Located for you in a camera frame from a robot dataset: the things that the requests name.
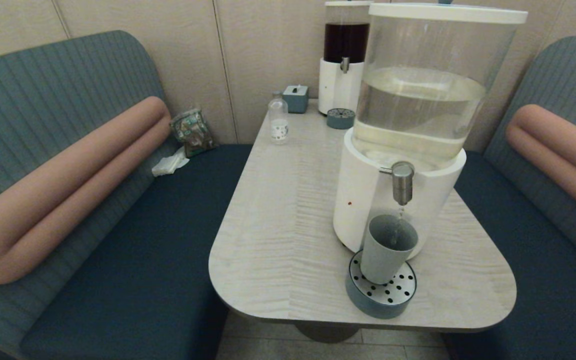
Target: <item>table top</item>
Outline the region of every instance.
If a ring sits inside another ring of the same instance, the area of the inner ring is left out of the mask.
[[[377,319],[355,307],[345,277],[353,253],[332,226],[345,130],[327,127],[311,100],[289,114],[288,143],[270,142],[266,118],[210,251],[210,280],[234,311],[275,322],[474,332],[510,314],[515,278],[457,192],[419,255],[402,315]]]

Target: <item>tissue box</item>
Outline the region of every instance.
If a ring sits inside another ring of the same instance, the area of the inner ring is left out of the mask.
[[[308,108],[308,86],[288,86],[281,96],[288,103],[288,112],[303,114]]]

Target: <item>floor tile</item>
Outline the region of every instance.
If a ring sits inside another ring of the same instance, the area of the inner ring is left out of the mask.
[[[234,312],[228,314],[226,325],[223,329],[224,337],[236,338],[262,338],[280,340],[310,340],[302,334],[294,325],[288,323],[269,323],[248,319]],[[345,343],[362,342],[361,330],[350,337]]]
[[[378,330],[362,328],[364,344],[387,346],[444,347],[444,341],[438,332]]]
[[[217,360],[406,360],[403,346],[222,337]]]
[[[444,347],[405,346],[407,360],[450,360]]]

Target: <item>water bottle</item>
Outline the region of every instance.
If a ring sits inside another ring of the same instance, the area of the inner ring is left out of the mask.
[[[270,121],[270,141],[281,145],[288,141],[288,103],[283,100],[281,91],[272,92],[272,100],[268,104],[268,120]]]

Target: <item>wall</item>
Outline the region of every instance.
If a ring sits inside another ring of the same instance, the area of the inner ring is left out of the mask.
[[[218,141],[252,143],[272,91],[302,84],[317,97],[324,2],[0,0],[0,54],[67,36],[126,30],[153,57],[172,112],[201,106]],[[557,39],[576,35],[576,0],[454,3],[530,13],[466,141],[467,149],[481,151],[535,55]]]

